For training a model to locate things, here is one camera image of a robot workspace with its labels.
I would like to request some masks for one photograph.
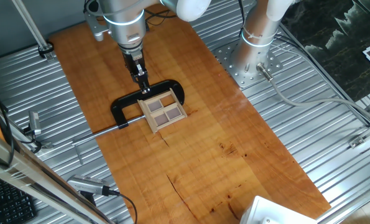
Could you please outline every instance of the metal bar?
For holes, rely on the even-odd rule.
[[[131,123],[133,123],[135,121],[139,121],[142,118],[145,118],[145,115],[142,115],[142,116],[137,117],[137,118],[130,119],[128,121],[128,124],[131,124]],[[117,125],[115,125],[115,126],[113,126],[111,128],[108,128],[108,129],[99,131],[97,133],[89,134],[89,135],[87,135],[87,136],[85,136],[83,138],[80,138],[79,140],[73,141],[72,142],[72,145],[73,146],[78,146],[80,144],[84,144],[84,143],[86,143],[86,142],[88,142],[88,141],[90,141],[90,140],[92,140],[92,139],[94,139],[94,138],[96,138],[98,136],[101,136],[102,134],[106,134],[106,133],[109,133],[110,131],[114,131],[115,129],[118,129],[118,126]]]
[[[31,185],[33,183],[38,183],[51,194],[54,194],[57,198],[60,198],[65,203],[70,205],[74,210],[78,210],[80,213],[85,214],[87,217],[92,219],[96,223],[112,223],[106,215],[101,213],[93,204],[87,201],[85,198],[80,196],[70,185],[66,182],[58,183],[56,179],[53,179],[52,176],[55,173],[47,174],[46,165],[35,157],[32,152],[28,151],[23,147],[23,145],[17,142],[21,147],[21,152],[14,151],[14,159],[10,168],[5,169],[0,167],[0,178],[13,186],[22,189],[23,191],[32,195],[34,191],[30,188],[23,187],[24,185]],[[11,147],[0,139],[0,160],[7,161],[11,153]],[[21,173],[24,176],[19,178],[14,176],[15,174]],[[69,212],[68,210],[62,210],[60,205],[56,203],[51,203],[51,201],[44,198],[44,202],[55,207],[57,210],[65,212],[66,215],[79,220],[83,219],[79,217],[78,214]]]
[[[45,41],[41,32],[38,30],[35,22],[33,21],[33,18],[31,18],[22,0],[12,0],[12,2],[15,5],[16,9],[19,11],[19,14],[22,16],[31,34],[34,36],[35,41],[37,41],[42,50],[48,50],[50,48],[48,43]],[[45,54],[45,57],[48,61],[53,60],[53,54],[51,52]]]

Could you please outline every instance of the gray cable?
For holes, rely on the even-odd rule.
[[[90,3],[92,2],[91,1],[88,1],[86,3],[86,10],[88,11],[89,14],[91,15],[94,15],[94,16],[112,16],[112,15],[115,15],[115,14],[119,14],[119,13],[122,13],[122,12],[125,12],[127,10],[130,10],[132,9],[133,7],[137,6],[138,4],[140,4],[142,1],[144,0],[138,0],[137,2],[135,2],[134,4],[131,4],[130,6],[128,7],[125,7],[124,9],[121,9],[121,10],[118,10],[118,11],[115,11],[115,12],[108,12],[108,13],[97,13],[97,12],[92,12],[90,10]]]
[[[316,105],[316,104],[319,104],[319,103],[326,103],[326,102],[344,103],[344,104],[350,105],[353,108],[357,109],[363,116],[367,117],[370,120],[370,114],[365,109],[363,109],[362,107],[360,107],[356,103],[350,102],[349,100],[344,100],[344,99],[339,99],[339,98],[326,98],[326,99],[320,99],[320,100],[313,100],[313,101],[308,101],[308,102],[297,103],[297,102],[294,102],[294,101],[291,101],[291,100],[287,99],[282,94],[282,92],[278,89],[276,83],[273,80],[271,80],[270,83],[272,84],[273,89],[277,92],[277,94],[286,103],[288,103],[290,105],[294,105],[294,106],[313,106],[313,105]]]

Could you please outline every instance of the wooden frame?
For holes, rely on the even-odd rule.
[[[166,96],[172,96],[175,102],[168,106],[163,106],[161,99]],[[185,110],[171,88],[170,91],[153,96],[147,100],[138,100],[137,102],[154,134],[159,129],[187,117]]]

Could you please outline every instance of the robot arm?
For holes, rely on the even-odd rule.
[[[118,43],[132,80],[143,93],[147,93],[150,86],[142,44],[146,34],[144,9],[153,4],[163,4],[180,19],[190,22],[201,17],[210,2],[211,0],[99,0],[99,11],[85,11],[85,19],[97,41],[102,41],[103,32],[108,32]],[[98,24],[95,16],[103,16],[107,26]]]

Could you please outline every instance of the wooden table surface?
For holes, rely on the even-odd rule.
[[[95,41],[87,24],[51,41],[92,131],[114,126],[111,103],[138,90],[117,43]],[[190,24],[151,27],[144,55],[150,84],[181,83],[188,117],[156,134],[142,119],[97,138],[138,223],[239,223],[256,195],[312,218],[330,208]]]

